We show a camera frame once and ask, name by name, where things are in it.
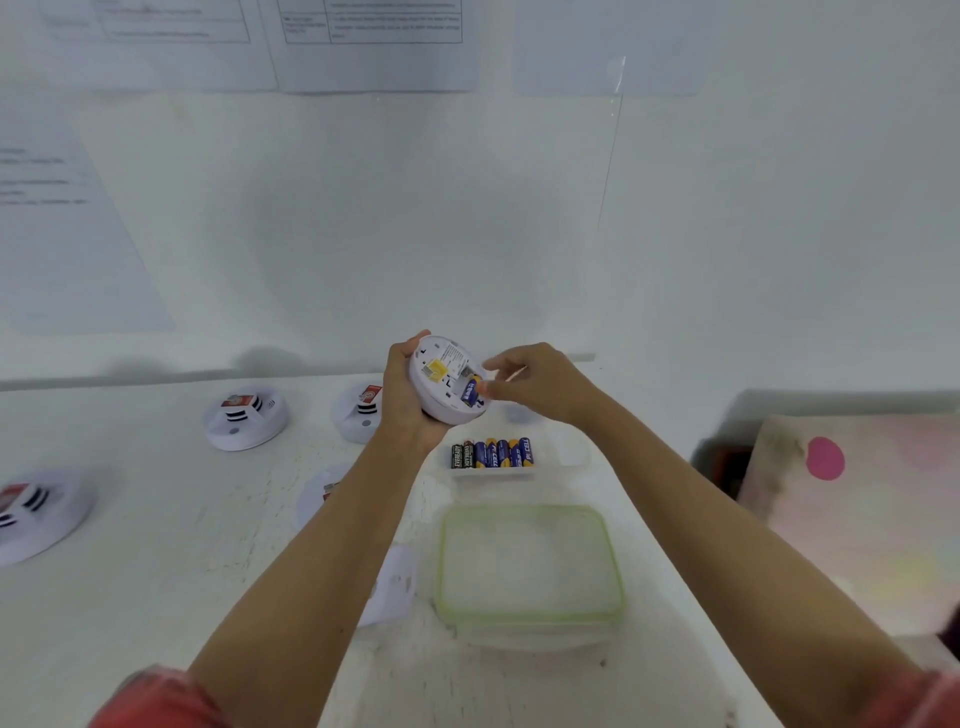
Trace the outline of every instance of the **green-rimmed plastic container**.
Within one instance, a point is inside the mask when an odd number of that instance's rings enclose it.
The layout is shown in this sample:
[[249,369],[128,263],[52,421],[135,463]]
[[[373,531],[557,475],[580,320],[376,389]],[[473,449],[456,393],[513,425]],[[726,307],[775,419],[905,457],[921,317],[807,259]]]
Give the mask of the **green-rimmed plastic container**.
[[623,580],[603,518],[583,505],[464,505],[441,526],[436,606],[457,636],[551,651],[609,639]]

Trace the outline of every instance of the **hand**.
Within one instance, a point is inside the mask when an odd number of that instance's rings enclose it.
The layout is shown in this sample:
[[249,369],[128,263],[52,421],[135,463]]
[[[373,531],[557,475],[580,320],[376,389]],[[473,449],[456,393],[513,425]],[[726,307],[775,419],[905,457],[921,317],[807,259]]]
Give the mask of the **hand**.
[[577,426],[603,396],[573,362],[549,344],[507,349],[483,365],[496,369],[494,381],[480,383],[480,392],[488,400],[515,401],[569,425]]
[[390,347],[387,368],[383,373],[383,414],[376,436],[387,438],[405,448],[413,448],[418,456],[440,444],[450,425],[439,423],[420,409],[420,397],[410,383],[410,356],[420,339],[428,335],[423,330],[401,344]]

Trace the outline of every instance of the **left hand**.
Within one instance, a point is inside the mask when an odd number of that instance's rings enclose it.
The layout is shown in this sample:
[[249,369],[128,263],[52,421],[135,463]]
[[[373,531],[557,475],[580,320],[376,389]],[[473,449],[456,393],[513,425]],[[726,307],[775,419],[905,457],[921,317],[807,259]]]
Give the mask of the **left hand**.
[[437,422],[420,409],[420,397],[410,383],[410,357],[420,339],[430,333],[423,330],[390,347],[383,373],[383,414],[377,434],[416,450],[421,457],[440,444],[450,425]]

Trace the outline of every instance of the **pink cushion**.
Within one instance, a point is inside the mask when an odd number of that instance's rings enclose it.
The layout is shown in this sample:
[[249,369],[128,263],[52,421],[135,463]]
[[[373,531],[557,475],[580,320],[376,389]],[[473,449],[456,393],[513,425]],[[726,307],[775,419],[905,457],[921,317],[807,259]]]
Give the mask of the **pink cushion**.
[[891,634],[960,602],[960,416],[771,417],[738,500]]

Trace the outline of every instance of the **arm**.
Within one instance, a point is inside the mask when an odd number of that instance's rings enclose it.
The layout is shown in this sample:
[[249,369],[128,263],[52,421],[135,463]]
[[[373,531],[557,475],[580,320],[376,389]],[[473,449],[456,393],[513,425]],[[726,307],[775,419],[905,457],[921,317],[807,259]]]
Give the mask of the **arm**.
[[488,399],[582,429],[787,728],[854,725],[912,663],[833,583],[546,344],[485,362]]
[[188,672],[244,728],[315,728],[423,459],[446,425],[407,379],[422,332],[391,347],[383,415],[320,512],[240,598]]

